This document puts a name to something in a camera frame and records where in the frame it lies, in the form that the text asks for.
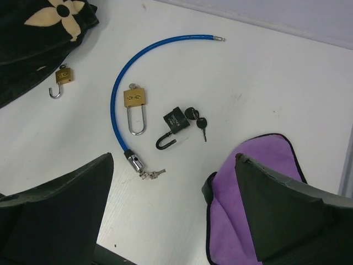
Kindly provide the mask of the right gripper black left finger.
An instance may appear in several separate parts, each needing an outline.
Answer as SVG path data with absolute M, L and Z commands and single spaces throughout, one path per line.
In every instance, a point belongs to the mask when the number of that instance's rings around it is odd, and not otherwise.
M 110 153 L 1 195 L 1 264 L 91 264 L 114 173 Z

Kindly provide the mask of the small brass padlock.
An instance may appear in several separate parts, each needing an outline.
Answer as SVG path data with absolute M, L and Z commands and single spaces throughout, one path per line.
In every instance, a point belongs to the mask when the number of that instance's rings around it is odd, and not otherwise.
M 73 70 L 68 67 L 66 64 L 63 64 L 55 72 L 55 80 L 58 85 L 58 93 L 53 94 L 53 89 L 49 88 L 49 96 L 52 99 L 59 99 L 62 96 L 62 86 L 67 83 L 71 83 L 74 79 Z

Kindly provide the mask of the long-shackle brass padlock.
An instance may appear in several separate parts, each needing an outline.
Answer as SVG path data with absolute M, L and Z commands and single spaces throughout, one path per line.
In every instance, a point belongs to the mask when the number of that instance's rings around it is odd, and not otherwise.
M 140 87 L 137 89 L 128 89 L 124 91 L 124 106 L 127 112 L 127 124 L 129 132 L 134 136 L 139 136 L 146 131 L 146 118 L 145 118 L 145 105 L 146 105 L 146 92 L 145 89 Z M 140 107 L 142 115 L 142 129 L 139 132 L 133 130 L 131 120 L 131 108 Z

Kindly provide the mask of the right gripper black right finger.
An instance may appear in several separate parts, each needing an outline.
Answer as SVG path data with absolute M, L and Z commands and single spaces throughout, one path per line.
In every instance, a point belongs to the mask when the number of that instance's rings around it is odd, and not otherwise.
M 236 155 L 235 172 L 262 264 L 352 264 L 352 199 Z

